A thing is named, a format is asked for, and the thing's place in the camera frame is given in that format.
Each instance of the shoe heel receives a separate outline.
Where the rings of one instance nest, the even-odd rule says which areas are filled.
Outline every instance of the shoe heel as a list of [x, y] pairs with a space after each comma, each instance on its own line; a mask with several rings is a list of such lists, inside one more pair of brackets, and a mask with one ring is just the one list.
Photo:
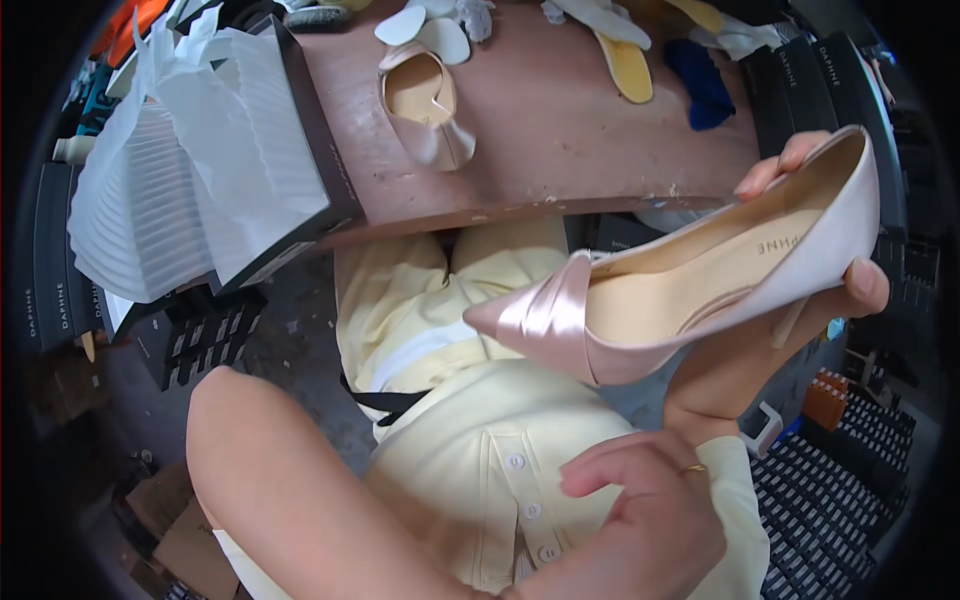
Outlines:
[[804, 312], [807, 300], [810, 300], [810, 296], [806, 296], [790, 304], [790, 309], [786, 311], [783, 319], [774, 325], [774, 349], [781, 349], [786, 345], [786, 339], [790, 337], [790, 332], [793, 331], [793, 325], [797, 324], [797, 319], [799, 319], [800, 314]]

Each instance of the black strap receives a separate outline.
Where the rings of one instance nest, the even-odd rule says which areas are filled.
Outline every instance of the black strap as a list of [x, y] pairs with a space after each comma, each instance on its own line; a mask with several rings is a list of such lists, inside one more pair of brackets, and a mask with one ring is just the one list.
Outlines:
[[372, 392], [364, 393], [354, 392], [350, 388], [350, 384], [347, 383], [347, 376], [343, 373], [340, 373], [340, 385], [344, 386], [344, 389], [353, 396], [353, 399], [356, 400], [357, 404], [363, 404], [364, 406], [369, 406], [370, 408], [376, 409], [378, 411], [386, 411], [390, 413], [383, 419], [376, 422], [376, 424], [381, 427], [386, 427], [387, 425], [393, 425], [394, 422], [400, 418], [400, 415], [410, 410], [410, 407], [420, 401], [420, 399], [430, 393], [430, 390], [426, 392], [414, 392], [413, 394], [399, 394], [397, 392]]

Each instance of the pink satin pump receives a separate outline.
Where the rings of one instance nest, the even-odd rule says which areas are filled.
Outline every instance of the pink satin pump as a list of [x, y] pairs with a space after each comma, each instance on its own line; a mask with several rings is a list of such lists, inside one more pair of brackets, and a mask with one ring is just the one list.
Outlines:
[[878, 228], [870, 136], [849, 126], [759, 198], [593, 264], [576, 252], [464, 321], [585, 383], [630, 383], [690, 342], [842, 285]]

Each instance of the white bottle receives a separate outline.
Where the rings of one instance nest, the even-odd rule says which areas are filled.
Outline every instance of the white bottle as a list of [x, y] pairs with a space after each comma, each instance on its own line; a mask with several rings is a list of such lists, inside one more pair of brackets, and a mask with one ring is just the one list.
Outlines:
[[62, 160], [67, 164], [84, 164], [96, 141], [97, 138], [93, 135], [74, 135], [58, 139], [54, 146], [54, 160]]

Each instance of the high heel shoe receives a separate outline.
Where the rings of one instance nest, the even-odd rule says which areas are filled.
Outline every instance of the high heel shoe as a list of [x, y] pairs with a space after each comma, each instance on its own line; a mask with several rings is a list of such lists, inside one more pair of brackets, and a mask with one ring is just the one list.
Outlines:
[[592, 265], [577, 252], [464, 321], [586, 383], [630, 383], [690, 342], [842, 285], [878, 228], [870, 136], [850, 126], [756, 200]]
[[476, 136], [455, 118], [453, 76], [426, 46], [411, 41], [390, 48], [378, 74], [380, 104], [410, 158], [453, 171], [473, 157]]

